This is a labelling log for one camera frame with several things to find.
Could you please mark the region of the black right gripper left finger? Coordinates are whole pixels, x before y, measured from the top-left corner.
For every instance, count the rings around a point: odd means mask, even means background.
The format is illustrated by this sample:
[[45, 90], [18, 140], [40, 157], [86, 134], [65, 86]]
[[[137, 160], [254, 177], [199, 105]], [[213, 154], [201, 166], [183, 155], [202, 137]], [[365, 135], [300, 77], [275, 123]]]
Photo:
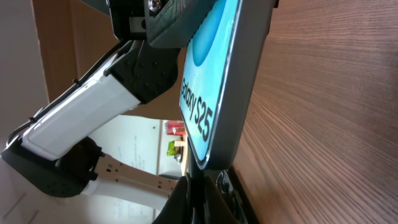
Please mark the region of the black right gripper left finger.
[[152, 224], [190, 223], [190, 176], [181, 177]]

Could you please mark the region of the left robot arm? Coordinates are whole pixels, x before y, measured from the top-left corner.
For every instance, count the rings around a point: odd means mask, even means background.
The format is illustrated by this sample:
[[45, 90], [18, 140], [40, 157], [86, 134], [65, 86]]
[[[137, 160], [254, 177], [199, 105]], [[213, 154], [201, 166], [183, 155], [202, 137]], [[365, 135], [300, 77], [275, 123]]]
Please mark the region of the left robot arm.
[[104, 195], [157, 210], [186, 206], [190, 178], [168, 179], [124, 164], [90, 134], [170, 90], [177, 57], [214, 1], [91, 1], [112, 21], [118, 43], [56, 100], [11, 133], [1, 157], [41, 192]]

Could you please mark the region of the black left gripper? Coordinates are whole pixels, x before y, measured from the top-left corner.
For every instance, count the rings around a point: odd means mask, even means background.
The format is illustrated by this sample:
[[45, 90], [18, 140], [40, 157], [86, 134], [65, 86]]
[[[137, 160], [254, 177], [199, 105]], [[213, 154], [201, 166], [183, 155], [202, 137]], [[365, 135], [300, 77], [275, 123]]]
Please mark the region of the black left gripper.
[[155, 48], [186, 46], [215, 0], [107, 0], [114, 36]]

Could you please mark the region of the Galaxy S25 smartphone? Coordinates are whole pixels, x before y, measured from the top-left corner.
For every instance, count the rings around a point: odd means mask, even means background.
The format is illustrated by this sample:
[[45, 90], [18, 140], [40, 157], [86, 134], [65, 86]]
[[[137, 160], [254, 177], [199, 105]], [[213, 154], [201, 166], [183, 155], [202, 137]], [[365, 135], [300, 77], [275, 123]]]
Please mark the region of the Galaxy S25 smartphone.
[[274, 7], [217, 0], [187, 46], [179, 107], [201, 170], [234, 161]]

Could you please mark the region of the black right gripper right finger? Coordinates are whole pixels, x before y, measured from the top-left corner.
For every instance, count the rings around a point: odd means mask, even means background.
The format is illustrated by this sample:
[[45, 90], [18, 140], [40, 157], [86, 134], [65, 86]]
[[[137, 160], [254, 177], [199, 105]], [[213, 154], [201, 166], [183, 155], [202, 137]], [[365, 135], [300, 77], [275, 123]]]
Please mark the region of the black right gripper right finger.
[[204, 178], [205, 189], [205, 221], [209, 224], [238, 224], [214, 181]]

